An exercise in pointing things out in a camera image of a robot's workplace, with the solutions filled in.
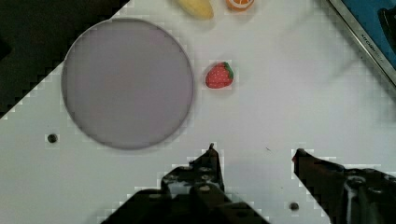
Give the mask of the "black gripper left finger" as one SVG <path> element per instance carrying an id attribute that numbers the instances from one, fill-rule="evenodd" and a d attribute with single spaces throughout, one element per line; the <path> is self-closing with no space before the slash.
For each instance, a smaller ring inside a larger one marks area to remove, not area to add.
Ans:
<path id="1" fill-rule="evenodd" d="M 159 189 L 143 189 L 101 224 L 268 224 L 247 203 L 224 192 L 219 153 L 208 150 L 187 166 L 178 166 Z"/>

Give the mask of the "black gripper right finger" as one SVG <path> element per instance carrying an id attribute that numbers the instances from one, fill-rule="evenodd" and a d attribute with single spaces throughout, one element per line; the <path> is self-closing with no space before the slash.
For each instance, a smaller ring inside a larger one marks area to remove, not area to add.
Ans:
<path id="1" fill-rule="evenodd" d="M 396 182 L 376 169 L 350 168 L 299 148 L 294 173 L 331 224 L 396 224 Z"/>

